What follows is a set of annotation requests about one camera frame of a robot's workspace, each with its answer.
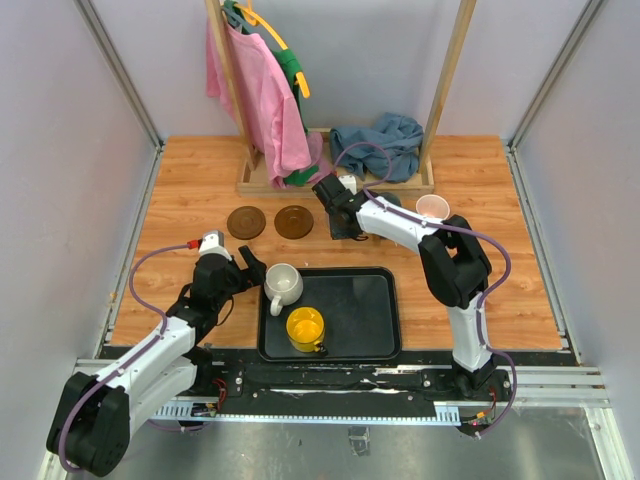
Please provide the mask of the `pink ceramic mug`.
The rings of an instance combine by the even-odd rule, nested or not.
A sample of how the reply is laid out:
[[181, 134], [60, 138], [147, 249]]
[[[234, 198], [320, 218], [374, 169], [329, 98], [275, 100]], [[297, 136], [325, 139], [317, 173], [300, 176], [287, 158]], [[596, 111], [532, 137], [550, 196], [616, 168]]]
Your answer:
[[446, 220], [450, 216], [449, 203], [436, 194], [421, 196], [416, 201], [415, 209], [418, 214], [433, 219]]

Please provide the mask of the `purple glass mug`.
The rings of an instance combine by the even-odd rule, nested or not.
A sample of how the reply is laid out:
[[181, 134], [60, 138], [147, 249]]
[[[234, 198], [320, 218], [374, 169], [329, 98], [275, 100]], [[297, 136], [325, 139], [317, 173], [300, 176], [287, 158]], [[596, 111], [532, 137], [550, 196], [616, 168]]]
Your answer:
[[368, 239], [356, 221], [342, 216], [329, 217], [329, 230], [333, 240], [365, 241]]

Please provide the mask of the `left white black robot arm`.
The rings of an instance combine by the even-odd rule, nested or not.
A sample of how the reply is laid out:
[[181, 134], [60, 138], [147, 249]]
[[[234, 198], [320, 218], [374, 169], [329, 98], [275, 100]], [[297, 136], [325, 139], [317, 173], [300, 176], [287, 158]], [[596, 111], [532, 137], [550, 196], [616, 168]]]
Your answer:
[[65, 383], [46, 448], [67, 472], [108, 475], [162, 406], [180, 393], [200, 396], [212, 388], [212, 355], [199, 344], [235, 295], [264, 284], [267, 266], [247, 246], [239, 249], [244, 268], [220, 245], [185, 246], [199, 251], [192, 280], [159, 313], [159, 325], [97, 373], [76, 372]]

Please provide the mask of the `brown glass coaster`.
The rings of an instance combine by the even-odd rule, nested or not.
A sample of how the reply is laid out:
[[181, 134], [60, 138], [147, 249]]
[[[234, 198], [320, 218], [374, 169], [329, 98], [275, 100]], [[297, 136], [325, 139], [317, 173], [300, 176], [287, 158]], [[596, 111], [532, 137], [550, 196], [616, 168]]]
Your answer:
[[276, 232], [285, 239], [297, 240], [308, 235], [314, 226], [312, 213], [300, 205], [282, 208], [275, 216]]

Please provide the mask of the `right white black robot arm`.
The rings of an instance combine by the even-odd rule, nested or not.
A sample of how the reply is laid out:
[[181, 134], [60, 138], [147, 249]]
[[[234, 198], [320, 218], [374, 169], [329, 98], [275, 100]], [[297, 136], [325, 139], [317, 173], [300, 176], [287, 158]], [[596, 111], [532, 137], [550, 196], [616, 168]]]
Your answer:
[[484, 292], [491, 264], [460, 216], [436, 220], [399, 207], [383, 196], [348, 189], [333, 174], [312, 187], [338, 231], [352, 239], [373, 234], [420, 256], [433, 297], [447, 309], [454, 339], [453, 387], [466, 400], [486, 392], [496, 368], [487, 347]]

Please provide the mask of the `grey glass mug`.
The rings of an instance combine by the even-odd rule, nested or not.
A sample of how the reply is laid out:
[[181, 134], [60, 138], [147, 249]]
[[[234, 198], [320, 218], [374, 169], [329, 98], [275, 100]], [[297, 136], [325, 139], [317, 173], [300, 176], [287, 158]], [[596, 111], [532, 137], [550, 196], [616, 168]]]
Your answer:
[[393, 205], [396, 205], [398, 207], [402, 206], [402, 202], [401, 202], [400, 198], [398, 196], [394, 195], [391, 192], [380, 192], [379, 193], [379, 197], [384, 198], [389, 203], [391, 203]]

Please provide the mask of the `dark wooden coaster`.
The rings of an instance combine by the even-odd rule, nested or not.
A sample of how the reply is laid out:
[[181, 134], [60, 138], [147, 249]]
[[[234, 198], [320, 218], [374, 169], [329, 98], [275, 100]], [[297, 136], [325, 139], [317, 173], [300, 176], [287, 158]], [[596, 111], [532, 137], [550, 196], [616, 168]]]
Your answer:
[[266, 227], [264, 213], [254, 206], [241, 206], [230, 213], [227, 229], [236, 239], [250, 240], [258, 237]]

